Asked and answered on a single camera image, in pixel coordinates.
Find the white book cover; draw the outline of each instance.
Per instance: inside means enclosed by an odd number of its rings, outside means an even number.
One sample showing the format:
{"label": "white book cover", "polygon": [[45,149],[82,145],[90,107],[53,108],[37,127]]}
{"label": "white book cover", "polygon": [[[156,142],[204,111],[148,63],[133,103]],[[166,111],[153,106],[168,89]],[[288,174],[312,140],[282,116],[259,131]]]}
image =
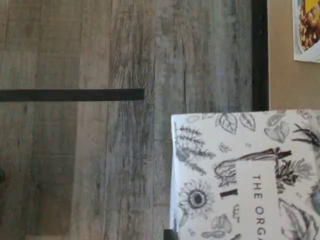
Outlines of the white book cover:
{"label": "white book cover", "polygon": [[180,240],[320,240],[320,112],[181,114],[171,124]]}

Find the wooden floor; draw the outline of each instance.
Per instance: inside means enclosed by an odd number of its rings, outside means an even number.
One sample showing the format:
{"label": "wooden floor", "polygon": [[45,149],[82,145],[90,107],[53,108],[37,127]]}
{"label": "wooden floor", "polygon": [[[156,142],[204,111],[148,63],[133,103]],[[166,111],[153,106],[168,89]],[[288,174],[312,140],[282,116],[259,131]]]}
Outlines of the wooden floor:
{"label": "wooden floor", "polygon": [[1,103],[0,239],[161,240],[170,116],[250,110],[251,55],[251,0],[0,1],[1,89],[145,89]]}

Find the black metal bar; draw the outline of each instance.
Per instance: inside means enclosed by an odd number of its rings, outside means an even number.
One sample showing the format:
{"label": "black metal bar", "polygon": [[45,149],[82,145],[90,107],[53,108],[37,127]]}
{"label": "black metal bar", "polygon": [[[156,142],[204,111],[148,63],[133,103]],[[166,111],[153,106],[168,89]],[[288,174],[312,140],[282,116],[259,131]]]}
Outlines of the black metal bar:
{"label": "black metal bar", "polygon": [[135,101],[144,98],[143,88],[0,90],[0,102],[103,102]]}
{"label": "black metal bar", "polygon": [[269,109],[268,1],[252,0],[252,110]]}

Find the sunflower illustration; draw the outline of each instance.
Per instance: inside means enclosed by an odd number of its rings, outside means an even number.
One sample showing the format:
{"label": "sunflower illustration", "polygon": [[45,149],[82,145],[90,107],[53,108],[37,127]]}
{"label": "sunflower illustration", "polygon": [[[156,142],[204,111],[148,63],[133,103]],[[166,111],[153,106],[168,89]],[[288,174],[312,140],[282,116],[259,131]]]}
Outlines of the sunflower illustration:
{"label": "sunflower illustration", "polygon": [[191,218],[208,218],[208,214],[213,212],[215,202],[212,187],[206,182],[191,180],[184,183],[179,192],[179,207],[184,213],[188,213]]}

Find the herb drawing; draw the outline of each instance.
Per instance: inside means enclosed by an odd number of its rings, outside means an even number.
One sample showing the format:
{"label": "herb drawing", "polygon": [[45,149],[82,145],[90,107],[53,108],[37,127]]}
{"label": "herb drawing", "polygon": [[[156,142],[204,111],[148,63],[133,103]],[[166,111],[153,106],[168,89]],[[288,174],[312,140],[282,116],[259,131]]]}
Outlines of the herb drawing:
{"label": "herb drawing", "polygon": [[301,117],[303,117],[305,120],[312,118],[312,115],[307,110],[304,110],[304,109],[298,109],[296,113],[299,114]]}
{"label": "herb drawing", "polygon": [[279,198],[280,216],[283,221],[281,233],[289,240],[314,240],[318,234],[319,227],[315,218],[301,210],[294,204],[288,204]]}
{"label": "herb drawing", "polygon": [[275,128],[265,128],[264,133],[272,140],[283,144],[289,135],[289,124],[282,121]]}
{"label": "herb drawing", "polygon": [[314,146],[316,148],[320,148],[320,139],[311,129],[302,128],[298,124],[295,124],[295,126],[298,129],[293,131],[293,133],[302,133],[302,134],[304,134],[304,136],[307,137],[307,139],[305,139],[305,138],[295,138],[295,139],[292,139],[292,141],[307,143],[307,144],[310,144],[310,145],[312,145],[312,146]]}
{"label": "herb drawing", "polygon": [[221,113],[215,121],[215,126],[221,126],[228,133],[236,135],[238,120],[232,113]]}
{"label": "herb drawing", "polygon": [[286,111],[285,110],[278,110],[276,111],[276,113],[274,115],[272,115],[271,117],[269,117],[269,119],[266,121],[266,125],[268,127],[274,127],[275,125],[277,125],[280,120],[286,115]]}
{"label": "herb drawing", "polygon": [[220,142],[218,148],[219,148],[220,152],[222,152],[224,154],[232,151],[232,149],[228,145],[224,144],[223,142]]}
{"label": "herb drawing", "polygon": [[232,217],[236,219],[237,223],[240,223],[239,209],[240,209],[239,204],[236,204],[233,206],[233,210],[232,210]]}
{"label": "herb drawing", "polygon": [[190,236],[193,237],[196,235],[196,232],[193,231],[191,228],[188,229],[188,232],[190,233]]}
{"label": "herb drawing", "polygon": [[179,199],[178,206],[188,218],[190,216],[191,219],[195,217],[207,219],[208,214],[213,212],[215,198],[212,187],[207,182],[191,180],[184,183],[179,192]]}
{"label": "herb drawing", "polygon": [[256,131],[256,120],[250,113],[241,113],[239,120],[245,128]]}
{"label": "herb drawing", "polygon": [[204,239],[215,238],[221,239],[227,233],[232,232],[232,225],[227,215],[222,214],[221,216],[215,217],[211,222],[211,231],[205,231],[201,233],[201,237]]}
{"label": "herb drawing", "polygon": [[194,163],[202,159],[213,159],[216,156],[213,152],[204,149],[205,142],[201,139],[202,134],[189,126],[177,128],[176,124],[174,124],[174,133],[177,159],[193,171],[202,175],[207,174],[203,168]]}
{"label": "herb drawing", "polygon": [[241,234],[238,233],[238,234],[235,235],[233,238],[231,238],[231,240],[241,240]]}
{"label": "herb drawing", "polygon": [[283,159],[282,164],[275,168],[278,194],[282,194],[286,190],[285,185],[294,187],[297,181],[310,180],[310,176],[314,176],[312,169],[312,165],[305,162],[304,158],[298,161]]}
{"label": "herb drawing", "polygon": [[237,183],[236,162],[237,161],[274,161],[278,165],[278,160],[291,155],[291,151],[280,152],[280,148],[270,148],[261,152],[254,152],[239,158],[233,158],[220,162],[213,166],[215,177],[220,180],[219,187],[228,187]]}

